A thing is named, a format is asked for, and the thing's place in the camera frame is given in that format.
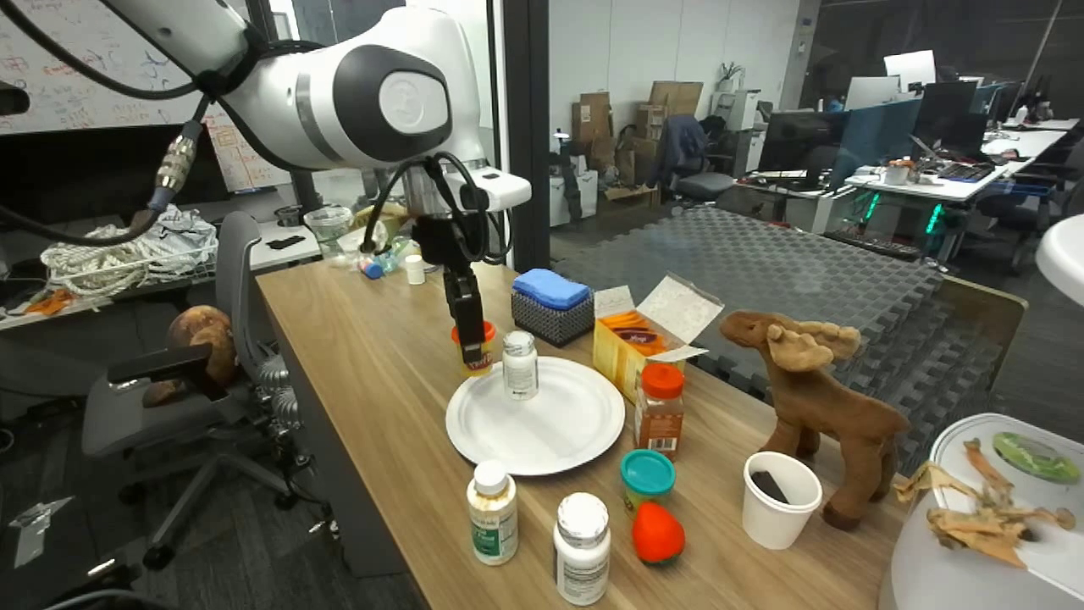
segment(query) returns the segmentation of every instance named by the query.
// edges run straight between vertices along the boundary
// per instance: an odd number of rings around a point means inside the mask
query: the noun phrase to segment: yellow box
[[[721,304],[698,287],[663,279],[639,304],[628,285],[597,290],[591,367],[628,395],[637,399],[647,358],[685,364],[702,357],[698,339]]]

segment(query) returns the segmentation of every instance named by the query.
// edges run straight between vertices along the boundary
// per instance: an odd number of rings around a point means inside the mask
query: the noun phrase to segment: green light
[[[868,201],[868,220],[876,215],[876,207],[879,207],[879,192],[874,192],[869,201]]]
[[[926,235],[926,237],[938,235],[943,216],[946,216],[946,205],[938,205],[938,207],[929,215],[921,235]]]

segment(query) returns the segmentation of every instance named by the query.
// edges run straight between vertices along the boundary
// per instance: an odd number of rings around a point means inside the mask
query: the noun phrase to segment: pill bottle
[[[502,375],[508,394],[534,395],[539,394],[539,350],[533,331],[508,331],[502,350]]]
[[[553,525],[554,594],[571,608],[591,608],[609,586],[609,512],[597,494],[564,494]]]
[[[685,371],[647,358],[637,394],[637,449],[673,454],[685,424]]]
[[[418,240],[407,243],[402,271],[407,271],[407,285],[428,281],[428,260],[419,257]]]
[[[476,563],[504,566],[519,549],[519,497],[504,464],[482,461],[468,485],[471,545]]]

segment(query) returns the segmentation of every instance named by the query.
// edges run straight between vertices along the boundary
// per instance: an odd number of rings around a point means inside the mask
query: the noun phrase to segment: chair leg
[[[274,497],[277,510],[290,510],[290,505],[293,505],[293,492],[289,488],[289,481],[283,481],[277,470],[256,464],[256,461],[248,456],[248,454],[224,450],[224,454],[215,454],[214,461],[207,461],[207,464],[196,470],[196,478],[184,488],[184,494],[175,497],[175,505],[169,510],[169,516],[167,516],[167,520],[159,522],[159,530],[152,533],[152,538],[150,538],[150,545],[144,545],[144,555],[142,555],[142,566],[163,569],[163,566],[172,558],[172,554],[175,554],[175,545],[180,545],[189,520],[193,520],[196,510],[207,503],[207,492],[210,492],[210,485],[214,485],[214,478],[215,478],[221,468],[240,470],[240,473],[248,473],[252,481],[277,492],[277,497]]]

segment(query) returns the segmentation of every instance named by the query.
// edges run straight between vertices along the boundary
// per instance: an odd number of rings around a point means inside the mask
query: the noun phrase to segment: bowl
[[[315,235],[318,243],[336,243],[353,228],[353,211],[340,205],[308,211],[303,228]]]

